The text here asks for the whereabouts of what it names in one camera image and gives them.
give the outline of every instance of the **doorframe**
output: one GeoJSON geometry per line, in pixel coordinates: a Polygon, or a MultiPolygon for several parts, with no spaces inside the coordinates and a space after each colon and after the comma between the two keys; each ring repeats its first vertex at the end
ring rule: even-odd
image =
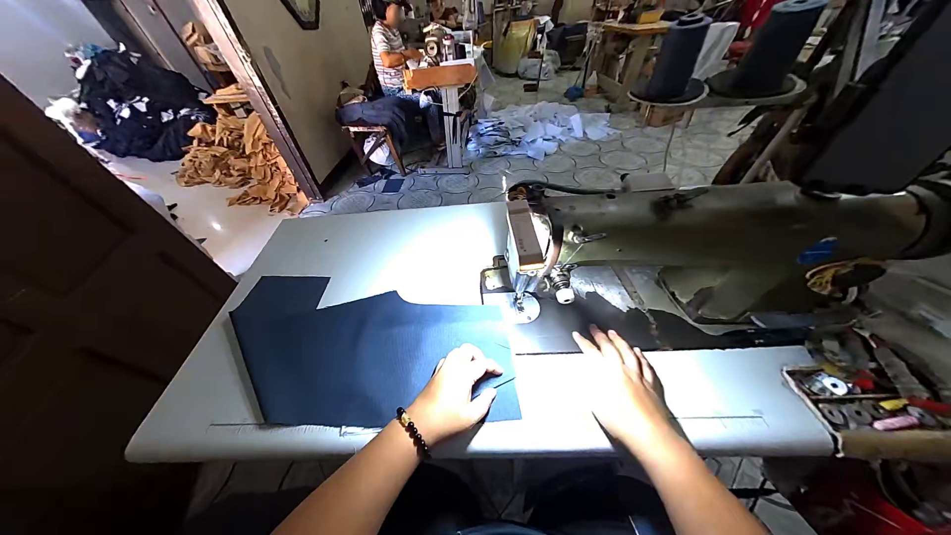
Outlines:
{"type": "Polygon", "coordinates": [[[218,45],[224,62],[234,73],[251,107],[261,116],[261,122],[274,145],[283,156],[287,166],[294,174],[298,186],[307,198],[313,202],[322,202],[314,171],[298,149],[297,139],[287,125],[287,121],[278,107],[274,95],[264,83],[263,76],[251,58],[251,52],[238,33],[234,20],[221,0],[188,0],[198,14],[199,20],[207,28],[212,40],[218,45]]]}

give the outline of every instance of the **dark clothing pile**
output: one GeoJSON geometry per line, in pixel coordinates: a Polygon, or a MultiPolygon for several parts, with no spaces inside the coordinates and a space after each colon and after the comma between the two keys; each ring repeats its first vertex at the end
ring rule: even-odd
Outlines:
{"type": "Polygon", "coordinates": [[[187,132],[218,116],[180,73],[125,50],[96,53],[79,84],[79,102],[95,115],[103,138],[95,147],[119,157],[181,160],[191,145],[187,132]]]}
{"type": "Polygon", "coordinates": [[[439,133],[438,118],[421,109],[418,102],[399,96],[384,96],[338,108],[337,122],[346,127],[386,127],[400,151],[409,149],[420,139],[432,139],[432,131],[439,133]]]}

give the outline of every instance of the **woman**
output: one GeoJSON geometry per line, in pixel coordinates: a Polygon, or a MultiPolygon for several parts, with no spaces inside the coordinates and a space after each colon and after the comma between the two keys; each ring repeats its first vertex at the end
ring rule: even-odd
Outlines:
{"type": "MultiPolygon", "coordinates": [[[[654,483],[679,535],[766,535],[766,530],[670,425],[660,384],[640,349],[616,332],[591,327],[594,344],[573,334],[592,375],[583,380],[592,412],[614,443],[637,458],[654,483]]],[[[495,397],[473,385],[502,370],[470,345],[439,362],[415,401],[359,453],[314,490],[276,535],[377,533],[428,448],[475,426],[495,397]]],[[[541,533],[520,525],[476,526],[466,534],[541,533]]],[[[589,533],[606,531],[592,527],[589,533]]]]}
{"type": "Polygon", "coordinates": [[[459,11],[456,8],[447,8],[443,0],[428,0],[429,20],[437,22],[447,28],[459,26],[459,11]]]}
{"type": "Polygon", "coordinates": [[[370,51],[377,78],[386,96],[403,95],[418,101],[417,93],[403,92],[403,68],[407,62],[422,59],[422,52],[407,49],[399,35],[405,0],[374,0],[377,22],[370,29],[370,51]]]}

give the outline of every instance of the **fabric scrap pile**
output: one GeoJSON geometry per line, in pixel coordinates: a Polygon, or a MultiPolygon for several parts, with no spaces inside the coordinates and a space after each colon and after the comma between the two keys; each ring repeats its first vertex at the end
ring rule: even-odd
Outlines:
{"type": "Polygon", "coordinates": [[[228,205],[267,204],[274,213],[296,215],[309,204],[257,112],[247,119],[219,115],[214,126],[198,123],[188,135],[194,139],[176,173],[180,186],[246,188],[228,205]]]}
{"type": "Polygon", "coordinates": [[[558,141],[588,137],[595,141],[618,133],[608,113],[579,113],[556,102],[508,106],[479,119],[470,129],[471,152],[482,157],[525,154],[541,160],[558,150],[558,141]]]}
{"type": "Polygon", "coordinates": [[[178,72],[150,64],[120,45],[118,50],[69,50],[79,62],[76,78],[82,109],[95,117],[96,149],[120,158],[180,160],[196,123],[215,120],[202,94],[178,72]]]}

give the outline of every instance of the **wooden door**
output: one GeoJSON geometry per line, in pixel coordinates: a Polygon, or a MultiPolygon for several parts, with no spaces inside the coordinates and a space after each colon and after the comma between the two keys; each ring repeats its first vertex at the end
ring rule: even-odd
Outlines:
{"type": "Polygon", "coordinates": [[[0,101],[0,531],[174,531],[193,467],[123,449],[235,282],[3,79],[0,101]]]}

